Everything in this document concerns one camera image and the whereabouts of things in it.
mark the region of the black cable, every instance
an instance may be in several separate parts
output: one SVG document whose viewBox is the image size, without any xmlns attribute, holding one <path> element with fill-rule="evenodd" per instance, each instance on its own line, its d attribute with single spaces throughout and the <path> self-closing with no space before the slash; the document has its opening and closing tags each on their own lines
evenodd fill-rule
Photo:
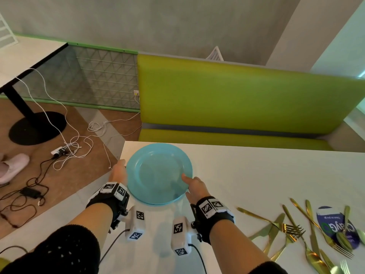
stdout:
<svg viewBox="0 0 365 274">
<path fill-rule="evenodd" d="M 129 231 L 130 229 L 126 229 L 124 231 L 122 231 L 113 241 L 113 243 L 109 246 L 108 250 L 105 252 L 104 256 L 102 257 L 102 259 L 100 260 L 100 263 L 102 263 L 102 260 L 105 258 L 105 256 L 107 255 L 107 253 L 109 252 L 110 248 L 112 248 L 113 244 L 116 242 L 116 240 L 121 236 L 121 234 L 123 234 L 124 232 Z"/>
<path fill-rule="evenodd" d="M 25 189 L 25 188 L 27 188 L 27 187 L 34 187 L 34 186 L 41 186 L 41 187 L 44 187 L 45 189 L 46 189 L 46 192 L 45 193 L 43 193 L 42 195 L 40 195 L 39 196 L 39 201 L 41 201 L 41 200 L 43 200 L 43 203 L 39 203 L 39 206 L 43 206 L 44 205 L 44 203 L 46 202 L 46 199 L 45 199 L 45 195 L 48 193 L 48 191 L 49 191 L 49 187 L 48 186 L 45 186 L 45 185 L 43 185 L 43 184 L 40 184 L 42 181 L 43 181 L 43 179 L 45 178 L 45 176 L 46 176 L 46 174 L 47 174 L 47 172 L 48 172 L 48 170 L 49 170 L 49 168 L 60 158 L 60 157 L 62 157 L 64 154 L 61 154 L 61 155 L 59 155 L 59 154 L 57 154 L 57 155 L 54 155 L 51 159 L 49 159 L 49 160 L 45 160 L 45 161 L 42 161 L 40 164 L 39 164 L 39 168 L 40 168 L 40 173 L 39 173 L 39 175 L 37 176 L 37 177 L 33 177 L 33 178 L 31 178 L 31 179 L 29 179 L 29 180 L 27 180 L 26 181 L 26 183 L 25 183 L 25 187 L 23 187 L 23 188 L 21 188 L 20 190 L 14 190 L 14 191 L 11 191 L 11 192 L 9 192 L 9 193 L 7 193 L 7 194 L 5 194 L 4 196 L 2 196 L 1 198 L 0 198 L 0 201 L 2 201 L 2 200 L 5 200 L 5 199 L 7 199 L 7 198 L 10 198 L 10 197 L 12 197 L 14 194 L 16 194 L 16 193 L 18 193 L 18 192 L 20 192 L 22 189 Z M 44 172 L 44 174 L 43 174 L 43 177 L 40 179 L 40 177 L 42 176 L 42 164 L 43 163 L 45 163 L 45 162 L 48 162 L 48 161 L 52 161 L 52 163 L 50 163 L 49 165 L 48 165 L 48 167 L 47 167 L 47 169 L 46 169 L 46 171 Z M 16 200 L 18 199 L 18 198 L 20 198 L 20 197 L 24 197 L 24 203 L 22 203 L 21 205 L 16 205 L 15 204 L 15 202 L 16 202 Z M 37 214 L 37 208 L 34 206 L 34 205 L 32 205 L 32 204 L 29 204 L 29 205 L 27 205 L 27 206 L 24 206 L 26 203 L 27 203 L 27 201 L 28 201 L 28 197 L 27 196 L 25 196 L 25 195 L 19 195 L 19 196 L 17 196 L 11 203 L 10 203 L 10 205 L 7 205 L 6 207 L 4 207 L 4 208 L 2 208 L 1 210 L 0 210 L 0 217 L 1 218 L 3 218 L 5 221 L 7 221 L 13 228 L 20 228 L 20 227 L 22 227 L 23 225 L 25 225 L 26 223 L 28 223 L 36 214 Z M 9 218 L 5 215 L 5 214 L 3 214 L 2 212 L 5 210 L 5 209 L 7 209 L 7 208 L 10 208 L 10 211 L 11 212 L 17 212 L 17 211 L 20 211 L 20 210 L 23 210 L 23 209 L 25 209 L 25 208 L 27 208 L 27 207 L 33 207 L 34 208 L 34 213 L 33 213 L 33 215 L 30 217 L 30 218 L 28 218 L 28 220 L 27 221 L 25 221 L 23 224 L 21 224 L 21 225 L 15 225 L 15 224 L 13 224 L 10 220 L 9 220 Z"/>
<path fill-rule="evenodd" d="M 6 251 L 7 249 L 10 249 L 10 248 L 20 248 L 20 249 L 22 249 L 22 250 L 23 250 L 26 254 L 28 253 L 27 249 L 25 249 L 24 247 L 21 247 L 21 246 L 18 246 L 18 245 L 13 245 L 13 246 L 9 246 L 9 247 L 5 248 L 4 250 L 2 250 L 2 251 L 0 252 L 0 254 L 1 254 L 2 252 Z"/>
<path fill-rule="evenodd" d="M 188 245 L 189 245 L 189 246 L 191 246 L 191 247 L 194 247 L 194 248 L 195 248 L 195 250 L 198 252 L 199 257 L 200 257 L 200 259 L 202 260 L 202 263 L 203 263 L 204 271 L 205 271 L 205 272 L 206 272 L 206 274 L 207 274 L 207 270 L 206 270 L 206 268 L 205 268 L 205 264 L 204 264 L 204 261 L 203 261 L 202 255 L 200 254 L 200 252 L 199 252 L 198 248 L 196 248 L 196 246 L 195 246 L 194 244 L 188 244 Z"/>
</svg>

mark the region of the gold knife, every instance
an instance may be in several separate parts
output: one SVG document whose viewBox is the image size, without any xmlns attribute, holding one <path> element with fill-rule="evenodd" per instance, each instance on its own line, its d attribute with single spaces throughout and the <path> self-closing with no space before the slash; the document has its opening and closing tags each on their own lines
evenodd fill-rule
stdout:
<svg viewBox="0 0 365 274">
<path fill-rule="evenodd" d="M 309 200 L 306 200 L 305 201 L 305 207 L 307 208 L 308 216 L 313 220 L 313 211 L 312 211 L 312 206 L 311 206 L 311 203 L 309 202 Z M 319 247 L 318 247 L 316 232 L 314 230 L 314 225 L 313 225 L 313 223 L 311 221 L 309 221 L 309 224 L 311 226 L 311 235 L 309 236 L 309 238 L 311 240 L 312 250 L 319 257 L 321 257 L 321 253 L 319 252 Z"/>
<path fill-rule="evenodd" d="M 283 223 L 284 218 L 285 218 L 285 213 L 282 213 L 276 218 L 276 220 L 274 222 Z M 279 233 L 279 229 L 276 226 L 272 225 L 270 232 L 269 232 L 269 242 L 267 243 L 265 249 L 263 250 L 264 254 L 267 255 L 269 253 L 271 244 L 274 242 L 274 239 L 276 238 L 278 233 Z"/>
<path fill-rule="evenodd" d="M 268 236 L 269 235 L 269 232 L 270 232 L 270 229 L 272 227 L 272 224 L 269 224 L 265 227 L 263 227 L 261 230 L 259 230 L 257 233 L 253 234 L 252 236 L 249 237 L 249 240 L 254 240 L 255 238 L 259 237 L 259 236 Z"/>
</svg>

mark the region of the table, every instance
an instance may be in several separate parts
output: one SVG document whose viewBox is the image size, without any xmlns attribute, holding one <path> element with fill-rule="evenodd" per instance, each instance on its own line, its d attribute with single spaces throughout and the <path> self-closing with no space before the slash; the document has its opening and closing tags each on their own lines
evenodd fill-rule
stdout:
<svg viewBox="0 0 365 274">
<path fill-rule="evenodd" d="M 121 159 L 128 161 L 146 142 L 126 141 Z M 251 235 L 267 225 L 267 222 L 244 215 L 236 206 L 258 215 L 275 219 L 283 212 L 285 204 L 297 224 L 307 231 L 304 238 L 310 244 L 310 227 L 306 218 L 290 202 L 294 198 L 304 207 L 305 199 L 312 203 L 314 211 L 327 205 L 351 206 L 350 221 L 355 227 L 365 229 L 365 153 L 232 147 L 213 145 L 173 144 L 190 158 L 193 173 L 207 185 L 210 193 L 219 198 L 236 216 L 236 225 L 246 235 Z M 189 256 L 178 257 L 170 247 L 172 221 L 185 215 L 193 221 L 193 213 L 186 197 L 162 207 L 146 206 L 130 197 L 128 207 L 134 204 L 145 210 L 146 234 L 138 241 L 126 242 L 120 237 L 100 265 L 100 273 L 204 273 L 195 250 Z M 124 224 L 108 235 L 102 254 L 110 246 Z M 261 249 L 268 238 L 255 239 Z M 339 264 L 346 259 L 329 247 L 317 232 L 319 247 L 330 259 Z M 269 256 L 279 250 L 285 235 L 279 233 Z M 193 239 L 200 250 L 208 274 L 220 273 L 210 245 Z M 347 259 L 352 274 L 363 273 L 365 248 L 354 251 L 355 258 Z M 288 273 L 316 273 L 304 256 L 303 242 L 290 245 L 277 261 Z"/>
<path fill-rule="evenodd" d="M 9 131 L 9 138 L 20 145 L 34 145 L 48 141 L 59 134 L 49 124 L 43 112 L 34 113 L 13 88 L 28 75 L 61 50 L 66 42 L 17 36 L 18 44 L 0 50 L 0 93 L 4 93 L 25 118 L 19 120 Z M 65 117 L 58 112 L 47 112 L 51 122 L 59 129 L 66 127 Z"/>
</svg>

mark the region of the green wall trim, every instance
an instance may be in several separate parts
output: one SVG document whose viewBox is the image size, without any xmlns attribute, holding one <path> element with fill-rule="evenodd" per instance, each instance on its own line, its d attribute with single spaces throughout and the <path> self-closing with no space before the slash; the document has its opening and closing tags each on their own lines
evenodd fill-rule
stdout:
<svg viewBox="0 0 365 274">
<path fill-rule="evenodd" d="M 24 101 L 30 101 L 33 102 L 31 98 L 22 97 Z M 0 99 L 8 99 L 5 95 L 0 95 Z M 42 100 L 42 99 L 34 99 L 37 103 L 46 103 L 46 104 L 55 104 L 59 105 L 56 101 L 51 100 Z M 115 107 L 106 107 L 102 105 L 88 105 L 88 104 L 79 104 L 79 103 L 68 103 L 68 102 L 60 102 L 63 105 L 69 105 L 73 107 L 83 107 L 83 108 L 96 108 L 100 110 L 112 110 L 112 111 L 126 111 L 126 112 L 140 112 L 139 110 L 133 110 L 130 108 L 115 108 Z"/>
<path fill-rule="evenodd" d="M 26 35 L 26 34 L 21 34 L 21 33 L 14 33 L 14 35 L 26 36 L 26 37 L 32 37 L 32 38 L 39 38 L 39 39 L 47 39 L 47 40 L 53 40 L 53 41 L 61 41 L 61 42 L 67 42 L 69 45 L 73 45 L 73 46 L 80 46 L 80 47 L 87 47 L 87 48 L 94 48 L 94 49 L 100 49 L 100 50 L 123 52 L 123 53 L 138 55 L 138 51 L 133 51 L 133 50 L 128 50 L 128 49 L 119 49 L 119 48 L 113 48 L 113 47 L 106 47 L 106 46 L 99 46 L 99 45 L 92 45 L 92 44 L 86 44 L 86 43 L 69 42 L 69 41 L 64 41 L 64 40 L 61 40 L 59 38 L 54 38 L 54 37 L 47 37 L 47 36 L 40 36 L 40 35 Z"/>
</svg>

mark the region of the shoe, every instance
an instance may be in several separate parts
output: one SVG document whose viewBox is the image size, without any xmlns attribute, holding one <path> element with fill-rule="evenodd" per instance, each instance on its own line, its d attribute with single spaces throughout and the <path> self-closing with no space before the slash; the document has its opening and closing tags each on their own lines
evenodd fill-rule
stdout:
<svg viewBox="0 0 365 274">
<path fill-rule="evenodd" d="M 29 163 L 29 156 L 26 154 L 17 154 L 12 157 L 10 160 L 3 161 L 9 166 L 8 171 L 4 176 L 0 178 L 0 184 L 6 184 L 10 182 L 21 170 L 25 168 L 25 166 Z"/>
</svg>

